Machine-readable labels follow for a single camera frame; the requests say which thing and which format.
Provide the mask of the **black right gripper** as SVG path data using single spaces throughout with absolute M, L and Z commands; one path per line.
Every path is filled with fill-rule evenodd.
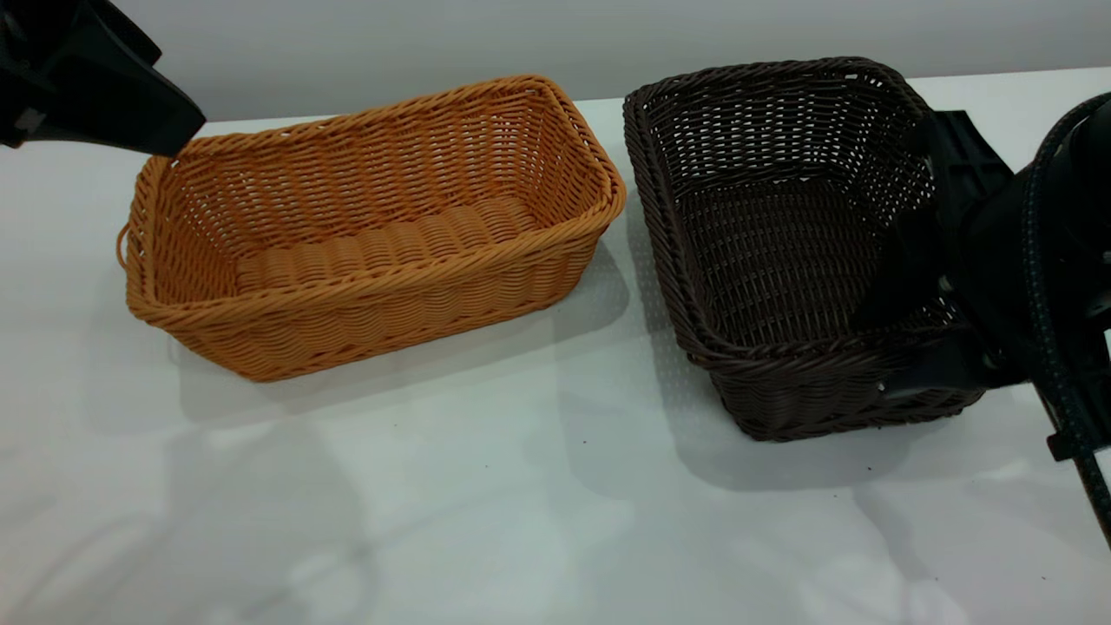
M 1023 260 L 1030 169 L 1008 167 L 963 111 L 930 117 L 929 162 L 937 206 L 904 211 L 885 229 L 874 278 L 855 309 L 855 329 L 947 327 L 940 278 L 960 327 L 885 379 L 884 396 L 1048 383 Z

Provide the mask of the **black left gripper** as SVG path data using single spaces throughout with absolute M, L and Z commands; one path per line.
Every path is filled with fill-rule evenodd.
M 161 56 L 111 1 L 4 1 L 3 145 L 70 141 L 177 155 L 207 118 L 152 69 Z

